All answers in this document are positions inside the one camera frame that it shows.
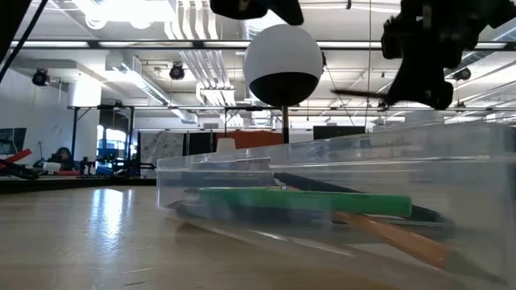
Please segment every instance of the green marker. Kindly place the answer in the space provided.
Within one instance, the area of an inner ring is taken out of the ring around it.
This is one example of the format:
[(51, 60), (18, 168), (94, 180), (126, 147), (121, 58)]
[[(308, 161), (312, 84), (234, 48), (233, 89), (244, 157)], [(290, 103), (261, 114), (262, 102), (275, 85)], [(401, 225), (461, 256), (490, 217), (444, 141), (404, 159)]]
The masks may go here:
[(200, 202), (224, 203), (274, 209), (308, 209), (388, 215), (406, 218), (412, 214), (412, 200), (407, 196), (369, 193), (325, 193), (266, 188), (201, 188)]

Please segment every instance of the fluorescent light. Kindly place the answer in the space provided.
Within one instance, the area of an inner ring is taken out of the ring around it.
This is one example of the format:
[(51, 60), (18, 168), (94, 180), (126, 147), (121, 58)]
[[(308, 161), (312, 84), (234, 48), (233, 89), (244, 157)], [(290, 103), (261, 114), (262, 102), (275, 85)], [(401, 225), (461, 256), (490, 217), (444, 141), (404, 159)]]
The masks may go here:
[(321, 49), (324, 48), (381, 48), (380, 41), (318, 41), (317, 44)]
[(99, 41), (104, 48), (192, 48), (191, 41)]
[[(18, 45), (18, 41), (10, 43), (11, 48), (15, 48)], [(46, 48), (87, 48), (89, 45), (85, 41), (26, 41), (23, 46), (25, 48), (31, 47), (46, 47)]]
[(507, 43), (478, 43), (475, 48), (478, 49), (500, 49), (504, 48)]
[(166, 106), (156, 107), (156, 106), (140, 106), (135, 107), (135, 110), (168, 110), (169, 108)]
[(224, 47), (237, 47), (246, 48), (249, 46), (251, 41), (206, 41), (204, 46), (207, 48), (224, 48)]
[(136, 42), (127, 42), (127, 41), (101, 41), (98, 45), (103, 46), (104, 48), (119, 48), (125, 46), (131, 46), (133, 44), (137, 44)]
[(183, 110), (224, 110), (223, 106), (178, 106), (177, 108)]

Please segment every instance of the security camera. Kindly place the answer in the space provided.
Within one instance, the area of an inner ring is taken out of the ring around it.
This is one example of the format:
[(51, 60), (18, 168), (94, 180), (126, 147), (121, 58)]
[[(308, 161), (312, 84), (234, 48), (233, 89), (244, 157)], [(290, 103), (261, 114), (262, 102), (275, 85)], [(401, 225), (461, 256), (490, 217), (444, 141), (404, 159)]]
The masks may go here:
[(465, 68), (463, 70), (460, 70), (459, 72), (456, 72), (453, 75), (453, 79), (456, 81), (467, 81), (471, 77), (471, 71), (469, 68)]
[(48, 76), (48, 70), (46, 68), (38, 68), (32, 77), (32, 84), (39, 87), (45, 87), (50, 85), (50, 77)]
[(182, 80), (185, 77), (185, 70), (183, 69), (182, 63), (174, 63), (172, 69), (170, 70), (170, 78), (175, 81)]

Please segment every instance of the desk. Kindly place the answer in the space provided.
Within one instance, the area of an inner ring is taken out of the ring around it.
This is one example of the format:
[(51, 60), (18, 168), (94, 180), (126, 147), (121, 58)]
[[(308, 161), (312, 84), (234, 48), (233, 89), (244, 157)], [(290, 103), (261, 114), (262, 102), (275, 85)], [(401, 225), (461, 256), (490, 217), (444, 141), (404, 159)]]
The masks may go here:
[(153, 187), (0, 196), (2, 290), (390, 289), (175, 222)]

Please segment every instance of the cable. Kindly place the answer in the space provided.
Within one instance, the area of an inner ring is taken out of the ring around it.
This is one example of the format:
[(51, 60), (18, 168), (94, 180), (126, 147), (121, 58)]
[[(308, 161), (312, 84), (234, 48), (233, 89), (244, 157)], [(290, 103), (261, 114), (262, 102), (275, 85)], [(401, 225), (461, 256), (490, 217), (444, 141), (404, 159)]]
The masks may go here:
[[(368, 60), (368, 91), (371, 89), (371, 38), (372, 38), (372, 0), (369, 0), (369, 60)], [(364, 128), (368, 123), (368, 109), (369, 109), (369, 96), (365, 100), (365, 120), (364, 120)]]
[[(333, 89), (337, 90), (337, 86), (335, 85), (335, 82), (333, 81), (333, 77), (331, 76), (331, 72), (330, 72), (330, 69), (326, 66), (326, 71), (328, 72), (328, 76), (330, 76), (330, 80), (331, 80), (331, 83), (333, 84)], [(355, 123), (353, 122), (353, 118), (352, 116), (348, 113), (347, 111), (347, 108), (346, 108), (346, 105), (344, 105), (344, 101), (342, 100), (342, 98), (340, 97), (340, 95), (337, 94), (337, 97), (339, 97), (339, 100), (340, 102), (342, 103), (342, 107), (344, 108), (344, 110), (346, 111), (346, 115), (347, 117), (349, 118), (349, 121), (352, 122), (352, 125), (355, 126)]]
[(31, 35), (32, 29), (34, 29), (35, 24), (38, 22), (38, 19), (40, 18), (41, 14), (43, 13), (43, 10), (44, 10), (45, 6), (47, 5), (47, 2), (48, 2), (48, 0), (41, 1), (40, 6), (38, 6), (38, 9), (34, 13), (34, 16), (32, 17), (32, 20), (29, 23), (29, 26), (23, 33), (22, 38), (19, 40), (18, 45), (16, 45), (16, 48), (13, 49), (13, 52), (9, 55), (9, 57), (6, 60), (6, 63), (3, 65), (2, 70), (0, 70), (0, 84), (2, 83), (3, 77), (7, 73), (7, 69), (10, 67), (10, 65), (15, 60), (19, 51), (22, 49), (23, 45), (25, 44), (25, 41), (27, 41), (27, 39), (29, 38), (29, 35)]

